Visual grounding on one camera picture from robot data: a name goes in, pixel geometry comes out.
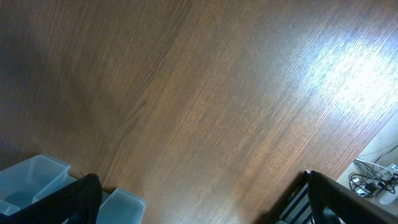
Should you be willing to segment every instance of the translucent blue plastic bin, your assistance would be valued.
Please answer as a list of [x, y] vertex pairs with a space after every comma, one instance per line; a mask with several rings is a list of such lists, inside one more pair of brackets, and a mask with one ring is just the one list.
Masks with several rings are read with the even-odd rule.
[[[34, 156], [0, 171], [0, 213], [12, 215], [74, 182], [70, 165], [47, 155]], [[117, 188], [103, 192], [97, 223], [141, 223], [145, 201]]]

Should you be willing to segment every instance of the black object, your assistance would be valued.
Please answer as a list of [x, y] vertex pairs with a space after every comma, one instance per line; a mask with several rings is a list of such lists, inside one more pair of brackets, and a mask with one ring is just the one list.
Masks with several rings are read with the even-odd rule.
[[398, 223], [397, 217], [315, 171], [305, 172], [292, 194], [274, 211], [267, 223], [329, 224], [340, 223], [340, 219], [347, 224]]
[[102, 201], [101, 182], [96, 174], [88, 174], [51, 195], [10, 216], [0, 223], [95, 224]]

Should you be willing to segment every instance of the white floor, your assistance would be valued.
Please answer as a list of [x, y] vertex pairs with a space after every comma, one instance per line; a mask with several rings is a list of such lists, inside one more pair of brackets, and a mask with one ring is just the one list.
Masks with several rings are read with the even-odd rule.
[[[388, 152], [394, 146], [398, 145], [398, 113], [395, 114], [390, 121], [380, 130], [380, 132], [374, 137], [374, 139], [365, 147], [362, 153], [358, 156], [360, 159], [366, 161], [375, 161], [379, 156]], [[398, 149], [392, 151], [380, 160], [381, 166], [387, 166], [390, 163], [398, 165]], [[356, 172], [356, 168], [351, 164], [346, 171], [337, 180], [341, 185], [349, 188], [348, 176], [350, 173]], [[377, 206], [385, 209], [386, 211], [398, 216], [398, 199], [394, 200], [389, 205], [382, 205], [379, 203], [379, 199], [383, 194], [389, 194], [384, 191], [380, 193], [377, 198], [369, 198], [370, 202], [376, 204]]]

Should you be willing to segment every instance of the brown wooden surface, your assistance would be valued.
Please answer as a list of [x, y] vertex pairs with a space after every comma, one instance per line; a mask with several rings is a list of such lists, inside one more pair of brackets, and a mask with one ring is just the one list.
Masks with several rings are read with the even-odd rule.
[[46, 153], [144, 223], [250, 223], [398, 109], [398, 1], [0, 0], [0, 168]]

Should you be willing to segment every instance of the wooden table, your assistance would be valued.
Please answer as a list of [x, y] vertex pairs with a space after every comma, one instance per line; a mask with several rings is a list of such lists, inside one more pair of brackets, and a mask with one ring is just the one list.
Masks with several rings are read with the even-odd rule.
[[398, 109], [396, 0], [2, 0], [0, 32], [0, 168], [53, 155], [144, 223], [251, 223]]

